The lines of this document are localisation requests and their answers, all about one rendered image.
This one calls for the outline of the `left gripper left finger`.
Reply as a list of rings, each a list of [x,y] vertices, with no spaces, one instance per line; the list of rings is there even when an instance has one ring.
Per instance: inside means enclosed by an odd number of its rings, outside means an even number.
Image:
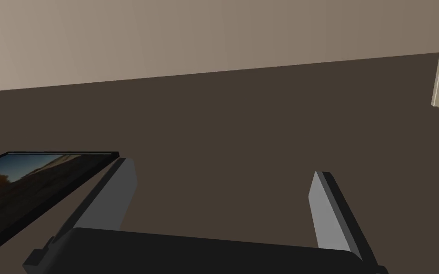
[[[134,161],[119,158],[64,222],[53,242],[73,228],[119,230],[137,185]]]

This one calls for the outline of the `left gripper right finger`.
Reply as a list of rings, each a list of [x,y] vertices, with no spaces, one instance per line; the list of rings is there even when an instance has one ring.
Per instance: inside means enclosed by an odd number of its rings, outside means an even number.
[[[334,176],[316,171],[308,194],[319,248],[347,251],[368,266],[377,260]]]

